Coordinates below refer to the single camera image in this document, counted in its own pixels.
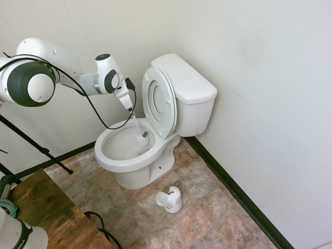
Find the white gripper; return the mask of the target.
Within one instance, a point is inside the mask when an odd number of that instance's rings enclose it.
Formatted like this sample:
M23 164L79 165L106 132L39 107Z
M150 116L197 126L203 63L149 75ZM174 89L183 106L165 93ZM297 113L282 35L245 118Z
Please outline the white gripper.
M127 109L129 112L132 112L132 116L136 115L136 111L133 110L133 104L130 99L129 90L126 86L118 87L115 90L115 96L119 99L125 109Z

